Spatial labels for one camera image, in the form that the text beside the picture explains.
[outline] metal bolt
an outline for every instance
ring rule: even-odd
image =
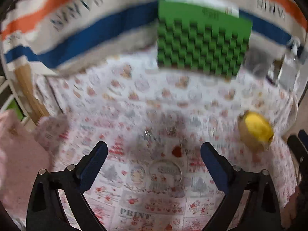
[[[75,166],[74,164],[68,165],[68,166],[67,166],[67,170],[68,170],[68,171],[72,171],[72,170],[75,169],[75,167],[76,167],[76,166]]]
[[[43,174],[45,174],[45,172],[46,172],[46,169],[42,168],[38,173],[39,173],[40,175],[43,175]]]
[[[265,176],[268,176],[270,173],[266,169],[263,169],[262,174],[264,174]]]
[[[237,166],[237,165],[233,165],[232,167],[233,167],[233,169],[234,169],[236,172],[239,172],[239,171],[242,170],[242,168],[241,168],[240,166]]]

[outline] woven green box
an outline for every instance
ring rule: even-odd
[[[252,22],[210,8],[159,1],[158,65],[236,75]]]

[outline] yellow object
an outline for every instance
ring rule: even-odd
[[[245,117],[246,127],[258,141],[270,143],[274,136],[274,131],[270,123],[260,114],[249,112]]]

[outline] blue stripe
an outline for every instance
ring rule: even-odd
[[[65,61],[90,50],[104,41],[153,22],[157,18],[157,11],[157,1],[130,7],[97,21],[90,27],[68,37],[63,43],[46,53],[36,55],[29,47],[17,46],[7,52],[5,57],[7,63],[9,63],[25,55],[28,61],[41,61],[48,68],[56,68]],[[239,16],[251,20],[253,22],[253,31],[277,44],[286,46],[291,39],[291,35],[283,29],[246,11],[239,10]],[[303,46],[299,48],[298,56],[301,55],[302,51]]]
[[[5,57],[9,63],[25,55],[29,61],[41,61],[48,68],[56,68],[104,41],[153,22],[157,15],[158,1],[137,5],[97,21],[46,53],[36,55],[29,47],[18,46],[6,53]]]

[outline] printed tablecloth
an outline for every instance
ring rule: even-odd
[[[107,230],[202,230],[223,198],[200,157],[209,141],[231,164],[267,169],[283,207],[296,185],[287,145],[276,135],[268,151],[252,155],[240,142],[236,117],[257,110],[278,132],[286,127],[292,97],[243,71],[224,81],[158,71],[154,60],[150,49],[110,58],[85,74],[47,78],[67,114],[43,119],[35,132],[53,155],[53,171],[77,164],[102,140],[108,157],[85,197]],[[61,199],[78,227],[63,192]]]

